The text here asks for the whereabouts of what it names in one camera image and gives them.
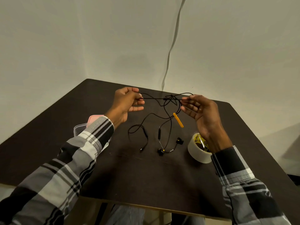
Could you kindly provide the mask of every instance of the yellow cable organizer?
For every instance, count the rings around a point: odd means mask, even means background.
[[[177,117],[176,113],[173,113],[173,116],[174,116],[175,119],[178,121],[178,124],[180,125],[180,127],[183,128],[183,124],[181,123],[181,121],[180,121],[179,118]]]

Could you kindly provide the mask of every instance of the dark brown table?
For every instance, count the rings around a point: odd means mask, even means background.
[[[86,123],[90,115],[104,114],[112,104],[114,91],[121,87],[123,85],[84,80],[3,142],[0,145],[0,183],[16,186],[37,167],[53,159],[60,146],[73,137],[73,127]],[[140,92],[156,98],[171,94],[145,88],[140,88]],[[296,224],[300,221],[299,189],[233,107],[227,102],[216,102],[232,142],[255,176],[268,186],[291,223]],[[173,104],[167,106],[169,113],[176,109]],[[144,122],[149,135],[145,150],[140,153],[146,141],[142,130],[131,134],[129,141],[128,128],[139,124],[150,112],[167,116],[154,100],[147,100],[143,111],[130,113],[127,122],[115,131],[109,147],[98,157],[81,195],[172,212],[229,218],[213,164],[199,163],[187,151],[188,142],[197,131],[192,118],[182,112],[178,114],[185,127],[180,128],[173,121],[168,148],[174,147],[177,137],[181,137],[184,144],[162,157],[157,154],[157,134],[163,120],[154,115]],[[169,129],[169,123],[162,127],[163,145]]]

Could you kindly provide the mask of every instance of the black and white plaid fabric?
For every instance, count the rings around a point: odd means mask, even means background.
[[[212,162],[223,186],[225,205],[230,208],[233,224],[290,224],[268,188],[254,177],[235,146],[213,154]]]
[[[0,202],[0,225],[63,224],[113,132],[112,122],[102,116],[69,139],[57,158],[40,166]],[[236,147],[214,154],[212,161],[233,224],[290,224]]]

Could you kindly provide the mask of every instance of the right hand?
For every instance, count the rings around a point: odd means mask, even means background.
[[[183,97],[181,103],[180,109],[196,120],[199,133],[208,142],[212,153],[232,147],[214,101],[202,95],[191,95]]]

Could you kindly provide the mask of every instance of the black cable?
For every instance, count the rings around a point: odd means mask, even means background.
[[[167,110],[166,110],[166,105],[168,105],[170,102],[172,102],[172,103],[174,103],[176,106],[178,106],[178,109],[177,109],[177,111],[175,112],[176,115],[177,115],[177,114],[179,114],[180,111],[181,111],[180,107],[181,107],[182,104],[181,104],[181,102],[180,102],[180,99],[176,98],[176,96],[182,95],[182,94],[191,94],[191,95],[193,95],[193,94],[192,94],[192,93],[189,93],[189,92],[185,92],[185,93],[176,94],[176,95],[172,95],[172,94],[171,94],[171,95],[167,95],[167,96],[165,96],[165,98],[154,98],[153,96],[151,96],[151,95],[149,95],[149,94],[147,94],[147,93],[141,93],[141,94],[144,94],[144,95],[147,95],[147,96],[150,97],[150,98],[144,98],[144,99],[155,99],[155,100],[158,102],[159,106],[162,106],[162,107],[163,107],[163,109],[164,109],[165,112],[167,113],[168,117],[160,117],[160,116],[158,116],[158,115],[155,114],[155,113],[149,113],[149,114],[143,119],[143,121],[142,121],[141,124],[133,125],[133,126],[131,126],[131,127],[128,129],[128,137],[129,137],[129,134],[130,134],[130,133],[135,133],[137,130],[139,130],[140,128],[142,128],[143,131],[144,131],[144,134],[145,134],[145,136],[146,136],[146,138],[147,138],[147,143],[145,144],[145,146],[143,146],[143,147],[141,148],[141,151],[143,151],[144,148],[146,147],[146,145],[148,144],[148,135],[147,135],[147,133],[146,133],[145,127],[143,126],[143,123],[144,123],[145,119],[146,119],[150,114],[154,114],[155,116],[157,116],[157,117],[159,117],[159,118],[167,119],[167,121],[165,121],[165,122],[164,122],[163,124],[161,124],[161,126],[159,127],[159,133],[160,133],[161,127],[162,127],[164,124],[166,124],[168,121],[171,122],[171,125],[170,125],[170,132],[169,132],[169,136],[168,136],[168,141],[167,141],[167,143],[166,143],[166,146],[163,148],[163,149],[165,149],[165,148],[167,147],[168,143],[169,143],[169,140],[170,140],[171,130],[172,130],[172,118],[174,117],[173,115],[172,115],[172,116],[169,115],[169,113],[168,113]],[[160,100],[160,99],[163,99],[163,100],[164,100],[163,105],[161,105],[160,102],[158,101],[158,100]],[[134,128],[134,127],[137,127],[137,129],[134,130],[134,131],[132,131],[132,132],[130,132],[130,130],[131,130],[132,128]]]

